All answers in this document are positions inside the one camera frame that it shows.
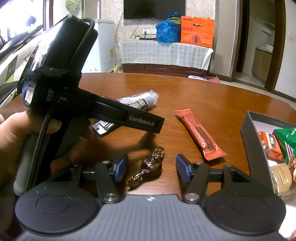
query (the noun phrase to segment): orange box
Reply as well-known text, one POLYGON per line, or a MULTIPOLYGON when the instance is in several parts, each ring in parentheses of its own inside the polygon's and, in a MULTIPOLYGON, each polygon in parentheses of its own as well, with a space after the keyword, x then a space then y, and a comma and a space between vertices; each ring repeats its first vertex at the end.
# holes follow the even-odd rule
POLYGON ((181 16, 181 43, 213 47, 214 20, 181 16))

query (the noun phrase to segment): box of snacks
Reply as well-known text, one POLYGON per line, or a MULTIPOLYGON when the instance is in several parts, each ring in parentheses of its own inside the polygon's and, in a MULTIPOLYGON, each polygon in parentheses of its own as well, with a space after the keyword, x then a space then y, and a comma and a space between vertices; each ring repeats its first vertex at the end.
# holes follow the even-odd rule
POLYGON ((284 200, 296 186, 296 126, 248 111, 241 127, 250 174, 284 200))

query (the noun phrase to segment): black round disc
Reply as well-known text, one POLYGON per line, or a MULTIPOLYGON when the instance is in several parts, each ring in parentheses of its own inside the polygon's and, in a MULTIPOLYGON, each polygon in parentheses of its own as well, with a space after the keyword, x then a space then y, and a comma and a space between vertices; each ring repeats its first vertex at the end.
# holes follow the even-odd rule
POLYGON ((286 214, 279 197, 208 197, 208 218, 226 231, 240 235, 263 235, 278 231, 286 214))
POLYGON ((20 223, 33 232, 43 234, 77 230, 88 224, 97 211, 96 199, 81 188, 54 193, 50 193, 50 190, 46 193, 42 190, 35 193, 30 191, 15 206, 20 223))

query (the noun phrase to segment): doorway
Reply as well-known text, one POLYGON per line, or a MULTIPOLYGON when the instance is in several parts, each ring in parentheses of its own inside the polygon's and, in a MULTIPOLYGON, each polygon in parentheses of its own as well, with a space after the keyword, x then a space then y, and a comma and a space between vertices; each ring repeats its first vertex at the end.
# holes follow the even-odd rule
POLYGON ((274 91, 284 51, 283 9, 284 0, 240 0, 234 82, 274 91))

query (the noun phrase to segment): red wrapper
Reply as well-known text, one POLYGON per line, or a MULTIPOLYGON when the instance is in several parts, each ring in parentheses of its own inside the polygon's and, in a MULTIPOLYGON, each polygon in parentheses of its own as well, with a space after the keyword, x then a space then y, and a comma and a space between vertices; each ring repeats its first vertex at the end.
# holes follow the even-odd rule
POLYGON ((208 161, 227 155, 227 153, 217 146, 210 133, 207 132, 190 109, 175 110, 175 113, 181 118, 182 122, 199 144, 208 161))

